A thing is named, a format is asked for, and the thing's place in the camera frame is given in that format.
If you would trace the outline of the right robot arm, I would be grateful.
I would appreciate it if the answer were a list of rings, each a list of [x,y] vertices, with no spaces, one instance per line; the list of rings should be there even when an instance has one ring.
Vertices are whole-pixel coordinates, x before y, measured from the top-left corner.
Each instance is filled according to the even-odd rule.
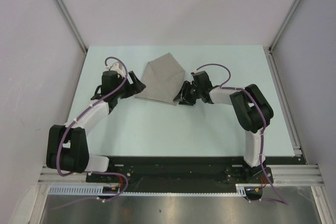
[[[266,127],[274,117],[274,112],[256,84],[244,88],[212,85],[205,71],[192,73],[193,81],[184,81],[173,99],[181,105],[193,106],[200,99],[207,104],[226,104],[234,109],[239,125],[245,130],[243,179],[254,183],[261,177],[259,168],[266,158],[264,155],[264,135]]]

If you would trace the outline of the grey cloth napkin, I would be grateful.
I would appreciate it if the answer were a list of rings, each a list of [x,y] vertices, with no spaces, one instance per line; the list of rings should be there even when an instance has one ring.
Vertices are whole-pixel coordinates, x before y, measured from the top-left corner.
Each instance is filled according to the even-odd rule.
[[[141,82],[146,88],[134,97],[142,100],[177,105],[178,95],[185,78],[185,70],[173,57],[166,53],[146,64]]]

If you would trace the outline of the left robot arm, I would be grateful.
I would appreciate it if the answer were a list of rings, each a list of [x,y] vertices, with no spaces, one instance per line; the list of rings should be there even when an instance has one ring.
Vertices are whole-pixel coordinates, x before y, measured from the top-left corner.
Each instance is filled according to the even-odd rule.
[[[97,86],[89,106],[75,119],[64,125],[53,125],[49,130],[46,165],[59,172],[98,172],[105,182],[115,178],[116,169],[109,158],[89,154],[87,136],[95,126],[117,106],[119,99],[141,93],[143,84],[133,71],[123,76],[120,70],[103,72],[101,85]]]

